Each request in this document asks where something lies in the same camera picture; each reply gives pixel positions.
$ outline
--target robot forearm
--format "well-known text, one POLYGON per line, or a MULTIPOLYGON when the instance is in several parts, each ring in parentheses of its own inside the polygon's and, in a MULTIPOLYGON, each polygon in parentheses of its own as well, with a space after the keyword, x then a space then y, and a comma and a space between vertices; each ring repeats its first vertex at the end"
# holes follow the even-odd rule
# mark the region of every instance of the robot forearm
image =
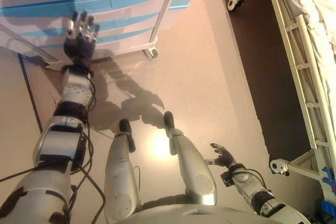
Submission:
POLYGON ((235 185, 257 215, 286 224, 310 223, 299 211, 277 200, 257 174, 247 170, 243 164, 237 164, 227 149, 218 144, 211 146, 220 154, 212 164, 228 168, 221 175, 225 186, 235 185))
POLYGON ((299 211, 276 199, 243 165, 235 166, 230 170, 234 185, 255 213, 286 224, 310 223, 299 211))
POLYGON ((76 54, 71 57, 74 65, 65 69, 61 101, 33 153, 37 169, 20 181, 2 205, 0 223, 69 223, 70 173, 83 164, 87 141, 83 127, 93 96, 91 73, 82 59, 92 58, 96 43, 75 34, 65 43, 65 51, 76 54))

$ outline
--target robot fingers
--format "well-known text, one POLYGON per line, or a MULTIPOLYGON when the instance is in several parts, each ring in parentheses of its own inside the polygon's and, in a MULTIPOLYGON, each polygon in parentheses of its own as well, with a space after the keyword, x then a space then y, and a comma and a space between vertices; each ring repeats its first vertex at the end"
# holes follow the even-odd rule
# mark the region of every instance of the robot fingers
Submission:
POLYGON ((78 18, 78 12, 74 12, 72 17, 67 19, 67 37, 68 39, 82 39, 84 38, 89 43, 97 43, 97 36, 100 26, 94 24, 94 17, 89 16, 88 13, 82 12, 78 18))

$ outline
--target mattress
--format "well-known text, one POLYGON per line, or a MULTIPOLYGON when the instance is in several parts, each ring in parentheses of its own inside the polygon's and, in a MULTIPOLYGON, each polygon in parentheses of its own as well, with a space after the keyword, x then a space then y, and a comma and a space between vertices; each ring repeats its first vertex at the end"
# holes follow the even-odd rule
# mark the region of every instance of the mattress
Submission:
POLYGON ((294 16, 305 18, 336 135, 336 0, 289 0, 289 4, 294 16))

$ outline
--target bed frame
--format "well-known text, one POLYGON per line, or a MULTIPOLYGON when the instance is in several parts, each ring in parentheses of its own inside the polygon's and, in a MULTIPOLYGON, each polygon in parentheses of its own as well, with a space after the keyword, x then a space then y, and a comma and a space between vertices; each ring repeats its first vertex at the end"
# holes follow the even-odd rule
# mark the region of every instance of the bed frame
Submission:
MULTIPOLYGON (((311 150, 293 161, 275 159, 274 173, 289 171, 320 182, 324 200, 322 209, 336 217, 336 140, 328 103, 324 94, 314 49, 303 15, 294 17, 287 0, 271 0, 297 90, 311 150)), ((235 11, 244 0, 230 0, 228 10, 235 11)))

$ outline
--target black joint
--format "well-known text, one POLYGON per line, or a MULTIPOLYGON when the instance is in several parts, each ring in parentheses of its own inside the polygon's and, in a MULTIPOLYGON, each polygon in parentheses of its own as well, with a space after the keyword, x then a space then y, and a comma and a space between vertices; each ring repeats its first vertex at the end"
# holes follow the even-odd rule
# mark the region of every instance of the black joint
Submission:
POLYGON ((26 194, 27 192, 23 191, 23 187, 20 187, 16 191, 12 192, 0 208, 0 219, 5 218, 7 215, 9 215, 16 206, 16 203, 18 202, 20 197, 25 196, 26 194))
POLYGON ((229 168, 229 173, 232 175, 232 173, 236 170, 236 169, 240 169, 240 168, 243 168, 243 169, 246 169, 245 166, 243 164, 235 164, 233 166, 231 166, 229 168))
POLYGON ((85 152, 86 152, 86 138, 82 136, 78 141, 78 145, 76 148, 76 153, 74 156, 74 160, 76 161, 76 163, 74 163, 71 167, 72 172, 77 171, 79 169, 79 166, 83 165, 85 152))
POLYGON ((264 215, 263 213, 261 213, 261 216, 265 217, 265 218, 269 218, 271 217, 273 214, 275 214, 276 212, 280 211, 282 208, 284 208, 286 205, 285 204, 279 204, 276 207, 274 207, 268 214, 264 215))
POLYGON ((86 123, 88 110, 80 103, 65 101, 57 105, 54 116, 70 116, 86 123))
POLYGON ((267 191, 259 191, 253 196, 251 204, 257 215, 260 215, 262 206, 270 199, 274 199, 274 196, 267 191))
POLYGON ((43 170, 56 170, 60 173, 65 173, 69 163, 69 157, 63 155, 40 155, 41 161, 37 167, 43 170))
POLYGON ((49 223, 51 224, 68 224, 69 219, 66 215, 61 214, 60 212, 54 212, 50 218, 49 218, 49 223))
POLYGON ((78 76, 88 77, 88 74, 90 74, 91 77, 93 77, 94 75, 91 69, 82 64, 66 65, 62 68, 62 73, 64 73, 68 69, 71 73, 76 74, 78 76))
POLYGON ((234 185, 234 181, 232 179, 232 175, 230 172, 225 172, 221 174, 222 181, 226 187, 234 185))

